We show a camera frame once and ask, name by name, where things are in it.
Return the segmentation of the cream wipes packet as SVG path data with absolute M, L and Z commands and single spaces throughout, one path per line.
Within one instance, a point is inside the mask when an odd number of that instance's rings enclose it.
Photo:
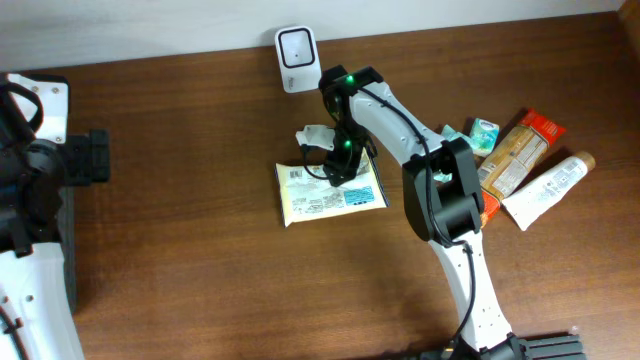
M 356 177 L 337 187 L 310 176 L 303 166 L 276 164 L 275 174 L 284 227 L 389 206 L 376 163 L 367 152 Z

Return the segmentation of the teal snack packet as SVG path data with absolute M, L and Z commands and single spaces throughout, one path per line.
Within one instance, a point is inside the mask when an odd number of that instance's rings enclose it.
M 431 155 L 434 180 L 448 183 L 468 177 L 475 170 L 474 141 L 449 125 L 444 126 L 441 135 L 441 147 Z

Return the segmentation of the small mint green bar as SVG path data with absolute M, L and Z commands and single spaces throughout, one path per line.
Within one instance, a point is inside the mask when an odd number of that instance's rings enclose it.
M 473 141 L 472 147 L 475 155 L 486 157 L 491 154 L 496 146 L 500 127 L 490 121 L 476 118 L 469 134 Z

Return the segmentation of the orange spaghetti package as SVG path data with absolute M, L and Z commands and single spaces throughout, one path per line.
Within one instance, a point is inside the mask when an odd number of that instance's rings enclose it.
M 484 211 L 481 227 L 527 177 L 549 148 L 566 132 L 548 117 L 529 109 L 478 168 Z

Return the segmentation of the white Pantene tube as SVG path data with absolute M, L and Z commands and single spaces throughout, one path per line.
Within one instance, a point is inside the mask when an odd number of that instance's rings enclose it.
M 502 206 L 520 230 L 526 231 L 593 170 L 595 165 L 595 158 L 590 153 L 577 152 L 504 199 Z

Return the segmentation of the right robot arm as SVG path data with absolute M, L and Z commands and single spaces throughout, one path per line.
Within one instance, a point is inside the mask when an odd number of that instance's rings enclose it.
M 424 126 L 371 67 L 353 73 L 341 65 L 325 70 L 319 89 L 336 123 L 333 147 L 323 165 L 331 185 L 355 177 L 372 138 L 401 165 L 405 216 L 436 253 L 459 316 L 448 358 L 523 358 L 484 257 L 484 200 L 471 147 Z

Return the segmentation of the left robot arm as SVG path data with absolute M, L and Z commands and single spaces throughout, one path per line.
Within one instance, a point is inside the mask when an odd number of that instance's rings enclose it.
M 62 76 L 1 76 L 1 356 L 81 359 L 74 190 L 110 178 L 109 134 L 67 129 Z

